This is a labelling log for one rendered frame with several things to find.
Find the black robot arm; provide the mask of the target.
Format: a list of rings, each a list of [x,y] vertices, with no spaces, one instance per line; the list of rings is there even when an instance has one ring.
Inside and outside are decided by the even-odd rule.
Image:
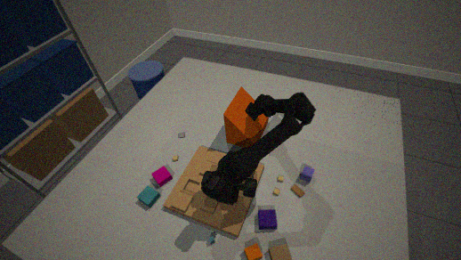
[[[303,126],[309,125],[314,111],[315,108],[305,93],[295,93],[289,99],[273,99],[268,94],[259,95],[254,104],[249,103],[245,112],[254,121],[262,114],[270,118],[276,112],[284,113],[281,123],[252,146],[241,148],[237,152],[229,151],[219,160],[217,170],[210,174],[201,190],[217,202],[227,205],[237,203],[239,195],[236,193],[236,185],[243,183],[257,169],[261,159],[292,135],[299,134]]]

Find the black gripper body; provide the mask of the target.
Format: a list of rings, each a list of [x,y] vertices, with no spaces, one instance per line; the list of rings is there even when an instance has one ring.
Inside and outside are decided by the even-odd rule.
[[[202,182],[201,182],[201,187],[205,183],[207,178],[210,176],[210,174],[212,174],[212,173],[213,172],[211,172],[211,171],[206,171],[204,173],[204,176],[203,176],[203,179],[202,179]],[[243,191],[243,195],[245,197],[249,197],[249,198],[254,198],[255,197],[256,186],[257,186],[256,179],[247,178],[245,183],[237,184],[236,186],[237,186],[236,191]]]

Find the magenta block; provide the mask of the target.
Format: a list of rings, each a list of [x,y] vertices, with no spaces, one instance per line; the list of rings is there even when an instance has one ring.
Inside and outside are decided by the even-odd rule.
[[[173,179],[164,166],[155,171],[152,175],[160,187]]]

